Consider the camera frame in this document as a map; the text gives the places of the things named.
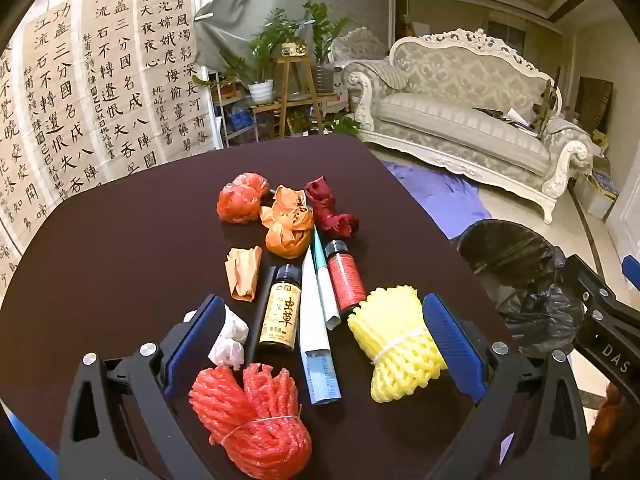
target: gray curtain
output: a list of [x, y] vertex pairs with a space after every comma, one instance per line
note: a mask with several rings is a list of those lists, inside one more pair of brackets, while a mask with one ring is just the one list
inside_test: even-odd
[[[196, 62], [213, 70], [223, 70], [220, 45], [236, 54], [249, 56], [248, 41], [260, 31], [268, 14], [276, 7], [292, 19], [302, 19], [308, 0], [213, 0], [196, 14]], [[198, 20], [199, 16], [212, 16]]]

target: crumpled paper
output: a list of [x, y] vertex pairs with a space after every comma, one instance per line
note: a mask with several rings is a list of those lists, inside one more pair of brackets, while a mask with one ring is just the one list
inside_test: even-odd
[[269, 229], [267, 249], [283, 258], [297, 258], [312, 239], [314, 216], [306, 207], [304, 191], [279, 186], [273, 207], [260, 209], [262, 225]]
[[247, 224], [260, 216], [260, 199], [269, 191], [269, 183], [257, 173], [242, 173], [220, 191], [216, 212], [232, 224]]
[[[196, 312], [192, 310], [185, 314], [183, 321], [190, 321]], [[249, 327], [226, 305], [225, 312], [225, 324], [209, 352], [209, 360], [217, 366], [231, 366], [238, 371], [244, 363], [244, 343]]]
[[226, 278], [234, 300], [253, 301], [262, 249], [231, 249], [226, 256]]
[[305, 193], [320, 230], [338, 238], [351, 238], [360, 227], [360, 221], [354, 215], [335, 212], [335, 198], [324, 176], [307, 182]]

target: black plastic bag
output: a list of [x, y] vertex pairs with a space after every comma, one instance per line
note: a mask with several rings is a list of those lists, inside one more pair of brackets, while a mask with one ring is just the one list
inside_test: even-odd
[[582, 322], [582, 302], [561, 285], [564, 253], [520, 224], [481, 220], [457, 240], [458, 252], [494, 300], [520, 351], [566, 354]]

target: yellow label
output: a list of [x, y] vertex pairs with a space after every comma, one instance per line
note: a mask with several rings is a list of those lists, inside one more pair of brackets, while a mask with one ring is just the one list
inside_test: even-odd
[[300, 308], [300, 288], [291, 283], [276, 283], [271, 287], [264, 314], [260, 343], [296, 345], [296, 324]]

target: small glass bottle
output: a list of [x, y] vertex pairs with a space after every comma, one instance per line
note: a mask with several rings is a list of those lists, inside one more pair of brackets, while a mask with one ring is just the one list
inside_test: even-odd
[[296, 326], [300, 313], [302, 271], [284, 265], [276, 272], [260, 331], [260, 346], [292, 351], [296, 346]]
[[346, 317], [354, 307], [367, 299], [356, 262], [349, 254], [347, 244], [341, 240], [329, 242], [324, 248], [324, 253], [329, 267], [329, 275], [334, 284], [340, 315]]

